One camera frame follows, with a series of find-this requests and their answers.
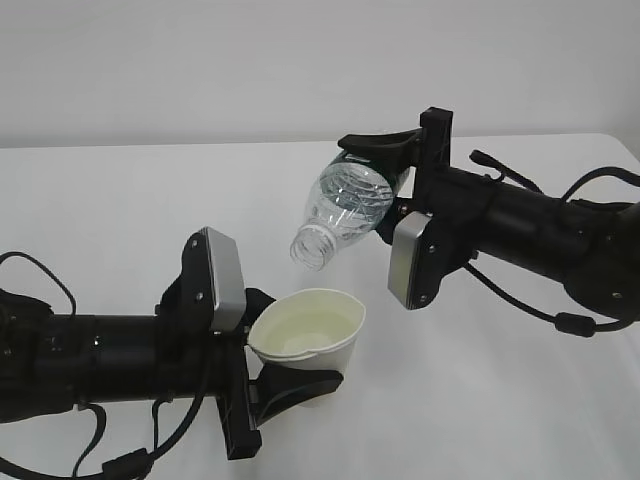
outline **white wall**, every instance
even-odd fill
[[[0,0],[0,146],[613,133],[637,0]]]

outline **cable connector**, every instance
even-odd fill
[[[593,337],[596,333],[596,321],[591,317],[584,315],[575,315],[573,313],[559,313],[555,316],[553,324],[556,330],[579,337]]]
[[[105,480],[133,480],[145,476],[153,466],[146,448],[135,450],[102,464]]]

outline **black cable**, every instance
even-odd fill
[[[60,279],[58,279],[58,277],[56,277],[55,274],[51,270],[49,270],[42,262],[40,262],[39,260],[35,259],[31,255],[24,252],[3,253],[2,255],[0,255],[0,265],[2,265],[2,263],[4,263],[5,260],[13,257],[20,257],[20,258],[29,260],[36,267],[42,270],[51,280],[53,280],[55,284],[58,285],[58,287],[60,287],[60,289],[64,292],[64,294],[69,299],[69,303],[71,303],[71,316],[69,317],[69,321],[73,321],[76,318],[76,299],[73,297],[73,295],[71,294],[69,289],[66,287],[66,285],[62,283]]]
[[[596,332],[617,332],[623,328],[633,325],[635,319],[616,320],[615,322],[599,323],[596,325]]]
[[[89,442],[89,445],[87,445],[87,448],[85,448],[84,451],[80,454],[80,457],[78,457],[78,461],[73,466],[71,478],[74,479],[78,478],[78,469],[80,468],[80,464],[85,458],[87,458],[87,456],[93,451],[93,449],[98,446],[98,443],[100,443],[100,440],[102,440],[104,431],[107,428],[107,412],[104,411],[104,408],[93,403],[87,403],[86,405],[84,405],[84,408],[86,408],[87,410],[91,410],[95,414],[96,431],[93,434],[93,438]]]
[[[480,282],[482,282],[482,284],[484,284],[487,288],[489,288],[493,293],[495,293],[500,298],[507,301],[514,307],[519,308],[523,312],[528,313],[529,315],[533,315],[534,317],[539,318],[540,320],[544,320],[545,322],[550,322],[555,324],[555,320],[556,320],[555,317],[549,315],[548,313],[544,313],[538,310],[537,308],[532,307],[531,305],[527,305],[526,303],[521,302],[517,298],[509,295],[507,292],[505,292],[502,288],[500,288],[498,285],[493,283],[488,277],[486,277],[482,272],[480,272],[473,265],[467,263],[464,266],[464,269],[467,272],[469,272],[471,275],[476,277]]]
[[[31,263],[33,263],[38,268],[40,268],[40,270],[42,270],[49,278],[51,278],[51,280],[53,280],[56,283],[56,285],[58,285],[62,289],[62,291],[65,293],[65,295],[69,299],[69,302],[71,303],[71,316],[69,317],[69,320],[70,321],[74,320],[76,317],[76,300],[71,294],[71,292],[69,291],[69,289],[58,279],[58,277],[56,277],[54,273],[51,270],[49,270],[49,268],[47,268],[39,260],[23,252],[7,252],[0,255],[0,265],[5,260],[12,257],[20,257],[20,258],[29,260]],[[149,465],[152,465],[155,460],[162,457],[165,453],[171,450],[171,448],[173,448],[176,443],[180,441],[180,439],[184,436],[186,431],[189,429],[189,427],[193,423],[193,420],[195,419],[198,413],[198,410],[200,410],[200,407],[202,406],[202,402],[207,392],[209,375],[211,372],[210,343],[211,343],[210,339],[207,338],[204,344],[203,365],[202,365],[200,384],[198,385],[198,390],[195,396],[193,397],[193,401],[191,402],[191,405],[189,406],[189,410],[187,410],[187,413],[182,419],[182,422],[180,423],[180,425],[178,425],[178,427],[171,434],[171,436],[167,438],[167,440],[165,440],[165,442],[162,445],[160,445],[157,449],[154,449],[153,452],[146,454],[147,459],[149,460]],[[101,420],[99,418],[99,414],[95,410],[94,410],[94,413],[96,413],[96,418],[98,419],[98,422],[100,422]],[[93,448],[95,448],[95,445],[91,445],[95,440],[95,438],[96,438],[96,434],[94,434],[94,439],[91,441],[89,445],[91,447],[91,449],[89,449],[89,452],[93,450]],[[89,454],[89,452],[86,452],[86,454],[85,452],[83,452],[83,455],[81,455],[79,462],[81,462],[84,459],[84,457],[86,457],[86,455]],[[76,464],[76,467],[74,467],[74,472],[76,474],[77,474],[77,467],[79,467],[79,464],[80,464],[79,462]],[[24,467],[20,467],[19,465],[11,463],[10,461],[2,457],[0,457],[0,472],[4,473],[5,475],[9,475],[11,477],[17,478],[18,480],[105,480],[106,479],[106,475],[104,472],[95,473],[93,475],[72,476],[72,477],[59,477],[56,475],[48,475],[40,472],[34,472],[33,470],[29,470]]]
[[[182,422],[176,430],[171,434],[165,442],[160,445],[156,450],[151,453],[148,453],[148,458],[151,463],[155,460],[162,457],[165,453],[167,453],[171,448],[175,446],[176,443],[180,441],[180,439],[184,436],[186,431],[189,429],[193,420],[195,419],[198,410],[202,406],[202,402],[207,392],[207,386],[209,384],[209,374],[211,372],[211,348],[210,348],[210,339],[207,339],[206,345],[204,347],[204,358],[203,358],[203,366],[202,366],[202,376],[200,379],[200,385],[198,386],[198,390],[193,397],[193,401],[189,406],[189,410],[185,414]],[[55,475],[47,475],[44,473],[34,472],[32,470],[20,467],[14,463],[5,460],[0,457],[0,472],[5,475],[9,475],[11,477],[17,478],[18,480],[105,480],[104,473],[95,473],[93,475],[84,475],[76,477],[58,477]]]
[[[205,395],[207,394],[207,386],[209,385],[209,374],[211,373],[211,339],[207,338],[206,345],[204,347],[203,367],[200,377],[200,385],[196,391],[193,401],[187,410],[186,415],[182,419],[178,428],[167,438],[162,445],[149,454],[153,460],[157,460],[162,455],[167,453],[173,446],[180,441],[180,439],[187,432],[193,420],[196,418],[198,410],[202,406]]]
[[[172,395],[166,395],[164,397],[156,399],[151,406],[151,418],[153,418],[153,449],[157,450],[160,440],[160,421],[158,414],[160,413],[160,406],[165,403],[173,402]]]
[[[560,197],[558,202],[559,207],[564,205],[571,196],[576,193],[582,186],[590,182],[591,180],[595,180],[600,177],[614,177],[618,180],[622,180],[629,185],[633,185],[634,187],[640,187],[640,176],[635,173],[631,173],[629,170],[625,170],[620,167],[601,167],[596,168],[595,170],[591,170],[589,173],[586,173],[582,177],[580,177],[569,189],[565,192],[565,194]]]

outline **bottle label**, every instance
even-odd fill
[[[389,168],[386,168],[386,165],[384,165],[383,162],[357,157],[356,155],[352,155],[344,150],[338,154],[330,165],[336,165],[338,163],[357,163],[359,165],[369,167],[371,170],[374,170],[384,177],[384,179],[389,183],[391,190],[393,190],[394,195],[398,194],[402,185],[404,185],[404,182],[409,176],[408,168],[404,172],[392,172]]]

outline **liquid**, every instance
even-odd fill
[[[306,313],[283,320],[269,332],[261,345],[265,352],[292,355],[310,349],[330,347],[349,337],[355,328],[337,313]]]

